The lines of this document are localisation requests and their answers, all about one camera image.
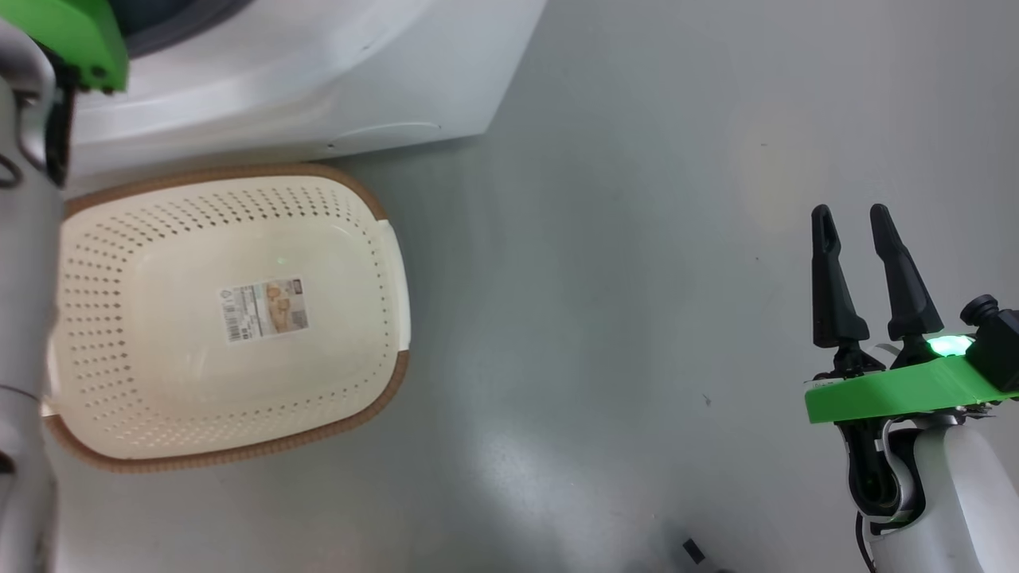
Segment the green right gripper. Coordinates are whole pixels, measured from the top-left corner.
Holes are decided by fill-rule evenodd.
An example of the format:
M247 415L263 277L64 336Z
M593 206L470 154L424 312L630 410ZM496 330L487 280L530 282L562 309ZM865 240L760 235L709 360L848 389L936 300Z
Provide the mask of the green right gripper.
M811 293L813 345L822 349L869 338L869 326L855 309L838 257L841 241L827 205L816 206L811 218ZM887 277L888 335L902 341L938 333L943 320L912 254L896 229L884 204L869 210L874 247ZM873 372L852 380L814 382L804 400L812 423L894 418L1016 398L1015 389L993 386L965 358L971 335L940 335L927 342L931 362Z

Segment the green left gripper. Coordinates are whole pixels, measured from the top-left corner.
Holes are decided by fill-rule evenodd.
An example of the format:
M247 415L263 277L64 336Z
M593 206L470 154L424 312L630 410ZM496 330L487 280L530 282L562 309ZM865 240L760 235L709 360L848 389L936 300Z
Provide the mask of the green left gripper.
M2 1L1 15L81 90L127 90L130 55L109 1Z

